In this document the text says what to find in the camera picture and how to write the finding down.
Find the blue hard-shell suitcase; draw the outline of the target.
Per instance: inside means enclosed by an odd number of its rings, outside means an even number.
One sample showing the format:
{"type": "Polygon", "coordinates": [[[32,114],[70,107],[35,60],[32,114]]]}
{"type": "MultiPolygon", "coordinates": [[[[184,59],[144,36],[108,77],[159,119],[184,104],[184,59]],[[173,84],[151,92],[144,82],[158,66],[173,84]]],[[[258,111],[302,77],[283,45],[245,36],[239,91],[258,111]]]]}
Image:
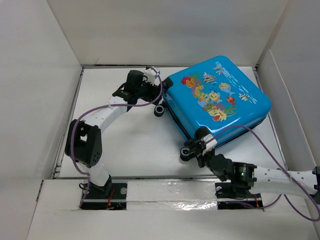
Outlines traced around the blue hard-shell suitcase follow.
{"type": "Polygon", "coordinates": [[[222,55],[169,75],[162,99],[154,115],[168,111],[180,129],[183,161],[202,155],[204,136],[212,134],[215,148],[223,146],[263,122],[272,107],[262,90],[222,55]]]}

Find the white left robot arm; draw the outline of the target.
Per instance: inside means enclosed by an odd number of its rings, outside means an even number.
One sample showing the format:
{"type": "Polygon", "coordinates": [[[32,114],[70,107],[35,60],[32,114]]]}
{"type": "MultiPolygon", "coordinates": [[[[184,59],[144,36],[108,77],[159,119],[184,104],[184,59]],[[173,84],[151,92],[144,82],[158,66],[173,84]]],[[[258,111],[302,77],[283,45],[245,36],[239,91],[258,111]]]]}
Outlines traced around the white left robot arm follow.
{"type": "Polygon", "coordinates": [[[144,71],[130,70],[126,81],[112,94],[105,105],[95,107],[74,119],[68,129],[65,154],[75,169],[87,177],[84,195],[94,191],[100,198],[107,198],[112,191],[112,178],[102,160],[102,134],[121,115],[131,108],[157,104],[161,99],[163,83],[160,70],[147,67],[144,71]]]}

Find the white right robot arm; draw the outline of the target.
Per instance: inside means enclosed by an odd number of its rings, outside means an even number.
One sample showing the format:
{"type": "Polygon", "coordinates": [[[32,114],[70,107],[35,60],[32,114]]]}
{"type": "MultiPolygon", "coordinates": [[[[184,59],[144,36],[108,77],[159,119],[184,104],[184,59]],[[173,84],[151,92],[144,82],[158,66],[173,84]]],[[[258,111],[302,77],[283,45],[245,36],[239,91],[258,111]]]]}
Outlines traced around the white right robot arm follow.
{"type": "Polygon", "coordinates": [[[200,167],[207,167],[220,180],[216,187],[219,198],[244,199],[251,195],[271,193],[290,195],[320,203],[320,168],[288,171],[234,162],[224,155],[207,153],[197,157],[200,167]]]}

